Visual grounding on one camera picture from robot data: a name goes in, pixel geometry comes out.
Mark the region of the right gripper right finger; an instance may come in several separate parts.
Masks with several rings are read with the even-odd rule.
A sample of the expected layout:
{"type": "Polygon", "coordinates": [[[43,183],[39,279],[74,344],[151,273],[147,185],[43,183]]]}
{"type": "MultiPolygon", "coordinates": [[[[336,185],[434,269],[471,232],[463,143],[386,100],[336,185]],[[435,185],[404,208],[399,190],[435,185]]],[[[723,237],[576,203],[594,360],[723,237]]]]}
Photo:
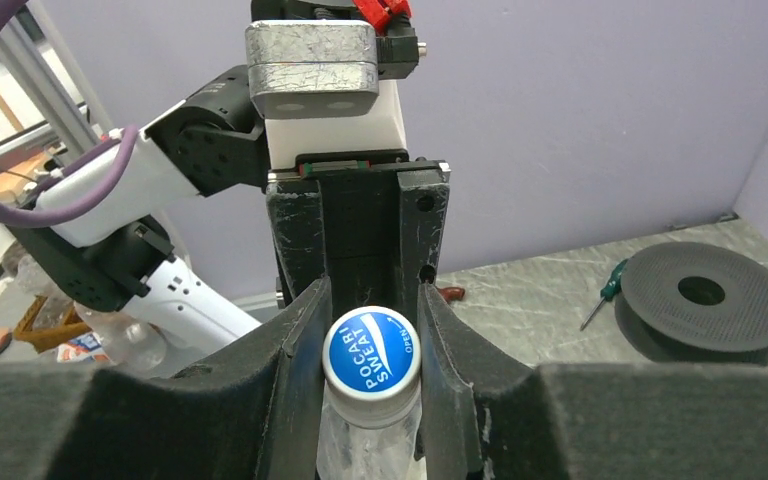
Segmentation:
{"type": "Polygon", "coordinates": [[[417,295],[431,479],[768,479],[768,370],[529,368],[417,295]]]}

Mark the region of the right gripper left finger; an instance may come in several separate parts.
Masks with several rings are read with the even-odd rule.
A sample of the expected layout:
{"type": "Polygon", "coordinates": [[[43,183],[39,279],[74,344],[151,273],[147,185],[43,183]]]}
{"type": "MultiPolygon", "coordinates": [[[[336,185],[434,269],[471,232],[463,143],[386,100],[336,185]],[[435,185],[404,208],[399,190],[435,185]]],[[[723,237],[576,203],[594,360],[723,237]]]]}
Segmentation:
{"type": "Polygon", "coordinates": [[[170,379],[0,364],[0,479],[312,479],[331,283],[170,379]]]}

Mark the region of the clear Pocari Sweat bottle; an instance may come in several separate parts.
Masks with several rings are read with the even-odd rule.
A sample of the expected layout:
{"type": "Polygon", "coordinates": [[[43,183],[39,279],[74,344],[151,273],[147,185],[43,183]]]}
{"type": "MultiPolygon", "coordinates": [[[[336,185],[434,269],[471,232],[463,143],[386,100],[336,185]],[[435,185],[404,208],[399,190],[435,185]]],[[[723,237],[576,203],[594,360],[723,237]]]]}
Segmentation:
{"type": "Polygon", "coordinates": [[[381,428],[349,423],[331,394],[323,397],[316,473],[320,479],[406,479],[417,443],[422,408],[414,398],[397,421],[381,428]]]}

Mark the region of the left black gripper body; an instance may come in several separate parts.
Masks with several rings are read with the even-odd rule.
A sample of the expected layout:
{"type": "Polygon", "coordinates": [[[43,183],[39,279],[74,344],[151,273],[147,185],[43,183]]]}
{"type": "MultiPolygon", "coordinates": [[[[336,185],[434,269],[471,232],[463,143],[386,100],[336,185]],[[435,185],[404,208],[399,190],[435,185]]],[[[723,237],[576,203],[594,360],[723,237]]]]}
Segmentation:
{"type": "Polygon", "coordinates": [[[327,277],[336,312],[415,311],[421,285],[436,279],[450,174],[443,160],[396,152],[271,172],[266,204],[282,305],[327,277]]]}

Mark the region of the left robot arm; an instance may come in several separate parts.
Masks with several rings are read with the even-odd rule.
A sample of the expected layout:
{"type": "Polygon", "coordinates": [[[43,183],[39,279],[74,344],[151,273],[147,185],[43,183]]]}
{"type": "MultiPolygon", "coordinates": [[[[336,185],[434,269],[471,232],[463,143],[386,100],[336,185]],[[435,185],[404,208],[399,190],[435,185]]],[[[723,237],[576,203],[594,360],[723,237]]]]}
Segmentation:
{"type": "Polygon", "coordinates": [[[75,301],[112,361],[141,372],[204,358],[259,326],[187,265],[154,218],[181,197],[260,189],[286,302],[326,277],[342,310],[377,304],[410,317],[417,288],[435,276],[449,170],[385,144],[399,107],[395,83],[385,81],[367,115],[328,119],[314,147],[279,162],[279,138],[252,103],[247,67],[236,66],[49,184],[27,212],[64,205],[128,155],[95,207],[14,235],[75,301]]]}

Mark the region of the blue Pocari Sweat cap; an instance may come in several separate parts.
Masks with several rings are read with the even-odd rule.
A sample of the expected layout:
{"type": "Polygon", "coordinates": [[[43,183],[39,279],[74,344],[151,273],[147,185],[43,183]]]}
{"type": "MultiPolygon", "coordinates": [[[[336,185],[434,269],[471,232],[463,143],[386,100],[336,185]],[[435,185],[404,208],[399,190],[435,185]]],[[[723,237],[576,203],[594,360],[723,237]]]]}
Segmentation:
{"type": "Polygon", "coordinates": [[[365,306],[338,318],[325,337],[322,367],[329,402],[359,428],[394,425],[419,401],[419,336],[395,310],[365,306]]]}

